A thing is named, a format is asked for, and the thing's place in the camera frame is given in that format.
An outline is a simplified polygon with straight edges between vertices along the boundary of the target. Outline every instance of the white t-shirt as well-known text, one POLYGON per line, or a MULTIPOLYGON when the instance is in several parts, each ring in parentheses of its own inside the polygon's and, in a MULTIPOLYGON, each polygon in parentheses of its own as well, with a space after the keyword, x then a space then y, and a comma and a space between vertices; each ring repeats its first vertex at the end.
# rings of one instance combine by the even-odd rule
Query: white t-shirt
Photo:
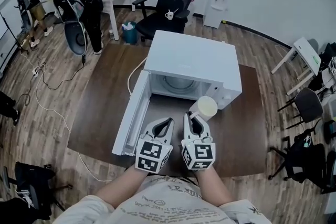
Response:
POLYGON ((177 178, 149 176, 137 194, 114 209, 97 196, 87 196, 60 215, 54 224, 183 223, 270 224, 248 200, 215 207, 202 200, 200 189, 177 178))

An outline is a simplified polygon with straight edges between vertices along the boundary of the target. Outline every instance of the brown table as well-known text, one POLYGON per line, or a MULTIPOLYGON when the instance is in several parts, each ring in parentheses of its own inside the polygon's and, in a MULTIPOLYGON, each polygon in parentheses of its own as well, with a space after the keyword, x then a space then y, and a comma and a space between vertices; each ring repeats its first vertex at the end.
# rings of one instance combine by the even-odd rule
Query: brown table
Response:
MULTIPOLYGON (((134 157, 112 154, 129 93, 127 78, 147 56, 149 48, 108 45, 103 51, 80 101, 68 147, 101 161, 128 167, 134 157)), ((209 120, 216 143, 215 169, 220 177, 259 174, 265 171, 266 120, 256 70, 239 65, 243 93, 209 120)), ((133 89, 140 70, 131 78, 133 89)), ((156 119, 170 116, 175 121, 174 150, 160 174, 186 172, 180 153, 182 117, 191 100, 152 95, 143 129, 156 119)))

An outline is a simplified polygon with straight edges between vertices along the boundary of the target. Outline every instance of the shoe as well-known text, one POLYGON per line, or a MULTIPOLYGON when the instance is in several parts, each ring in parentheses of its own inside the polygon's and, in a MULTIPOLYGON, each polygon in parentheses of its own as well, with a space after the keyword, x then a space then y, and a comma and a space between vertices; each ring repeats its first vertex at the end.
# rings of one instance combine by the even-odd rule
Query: shoe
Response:
POLYGON ((16 119, 13 119, 13 125, 14 126, 16 126, 17 125, 17 123, 19 122, 19 119, 20 119, 20 111, 18 111, 18 110, 16 110, 16 113, 17 113, 17 115, 16 115, 16 119))
POLYGON ((48 27, 48 28, 47 28, 47 31, 44 32, 44 36, 45 36, 45 37, 49 36, 49 34, 53 31, 53 29, 54 29, 54 28, 53 28, 52 26, 48 27))
POLYGON ((40 40, 39 40, 39 39, 35 39, 34 42, 30 41, 30 46, 31 46, 32 48, 36 47, 36 46, 39 45, 39 44, 40 44, 40 40))
POLYGON ((99 52, 95 52, 94 55, 100 55, 101 52, 103 51, 103 47, 104 47, 103 42, 100 42, 100 45, 101 45, 101 50, 99 52))

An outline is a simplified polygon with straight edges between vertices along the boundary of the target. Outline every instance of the white cable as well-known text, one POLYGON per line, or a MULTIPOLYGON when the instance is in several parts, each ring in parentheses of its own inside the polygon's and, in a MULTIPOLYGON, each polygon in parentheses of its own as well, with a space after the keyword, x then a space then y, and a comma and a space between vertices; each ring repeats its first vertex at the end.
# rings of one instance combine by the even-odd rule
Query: white cable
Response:
POLYGON ((132 73, 129 75, 128 79, 127 79, 127 89, 128 92, 130 93, 130 96, 132 96, 132 92, 130 90, 130 78, 131 76, 134 74, 134 72, 147 60, 147 57, 145 59, 142 60, 142 62, 132 71, 132 73))
MULTIPOLYGON (((46 66, 45 66, 45 64, 42 64, 41 66, 44 66, 44 73, 45 73, 45 72, 46 72, 46 66)), ((54 109, 47 109, 47 108, 45 108, 44 106, 42 106, 42 105, 40 104, 40 102, 38 101, 38 99, 37 99, 37 87, 38 87, 38 85, 40 84, 42 77, 43 77, 43 74, 42 74, 42 76, 40 77, 40 79, 39 79, 39 81, 38 81, 38 83, 37 83, 37 85, 36 85, 36 89, 35 89, 35 98, 36 98, 36 101, 37 101, 37 103, 39 104, 39 106, 40 106, 41 108, 43 108, 43 109, 45 109, 45 110, 47 110, 47 111, 54 111, 56 114, 60 115, 60 116, 62 117, 63 121, 64 121, 65 126, 67 127, 67 129, 68 129, 68 131, 69 131, 69 134, 70 134, 71 131, 70 131, 69 126, 67 125, 67 122, 65 121, 65 118, 64 118, 61 114, 59 114, 56 110, 54 110, 54 109)), ((85 164, 85 162, 83 161, 83 159, 82 159, 82 157, 80 156, 79 152, 78 152, 78 156, 79 156, 80 160, 83 162, 85 168, 88 170, 88 172, 91 174, 91 176, 93 176, 93 177, 95 178, 95 180, 97 180, 97 181, 99 181, 99 182, 112 182, 112 180, 100 180, 100 179, 98 179, 98 178, 97 178, 97 177, 96 177, 96 176, 89 170, 88 166, 87 166, 87 165, 85 164)))
MULTIPOLYGON (((280 45, 275 45, 275 50, 276 50, 277 53, 283 58, 283 56, 281 55, 281 53, 277 50, 277 46, 279 46, 279 47, 280 47, 286 54, 287 54, 287 52, 286 52, 285 49, 282 48, 280 45)), ((295 72, 296 76, 299 77, 299 75, 298 75, 298 73, 296 72, 294 66, 293 66, 290 62, 288 62, 288 61, 287 61, 287 63, 291 66, 291 68, 292 68, 293 71, 295 72)))
POLYGON ((95 180, 97 180, 97 181, 99 181, 99 182, 112 182, 112 181, 113 181, 113 180, 100 180, 100 179, 96 178, 96 177, 94 176, 94 174, 91 173, 91 171, 89 170, 89 168, 86 166, 86 164, 85 164, 85 162, 83 161, 82 157, 80 156, 79 152, 78 152, 78 156, 79 156, 79 158, 81 159, 81 161, 83 162, 83 164, 84 164, 85 168, 87 169, 87 171, 91 174, 91 176, 93 176, 93 177, 95 178, 95 180))
POLYGON ((21 51, 20 51, 20 54, 21 54, 23 57, 25 57, 25 58, 27 59, 27 61, 31 64, 31 66, 33 67, 33 69, 35 69, 35 67, 34 67, 34 65, 31 63, 31 61, 29 61, 29 59, 28 59, 25 55, 23 55, 23 54, 21 53, 21 51))

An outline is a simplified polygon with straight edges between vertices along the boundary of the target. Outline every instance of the black pants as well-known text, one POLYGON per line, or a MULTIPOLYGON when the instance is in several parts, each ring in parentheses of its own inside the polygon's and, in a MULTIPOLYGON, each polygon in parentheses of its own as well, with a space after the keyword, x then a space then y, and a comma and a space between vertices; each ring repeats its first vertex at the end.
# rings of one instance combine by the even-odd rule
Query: black pants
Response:
POLYGON ((15 101, 0 91, 0 114, 8 118, 16 119, 17 113, 16 110, 13 109, 14 105, 15 101))
POLYGON ((101 50, 101 43, 100 43, 101 11, 102 11, 102 6, 101 7, 100 6, 97 7, 97 5, 85 6, 84 12, 82 16, 80 17, 80 21, 84 23, 85 29, 89 34, 91 44, 95 52, 99 52, 101 50))

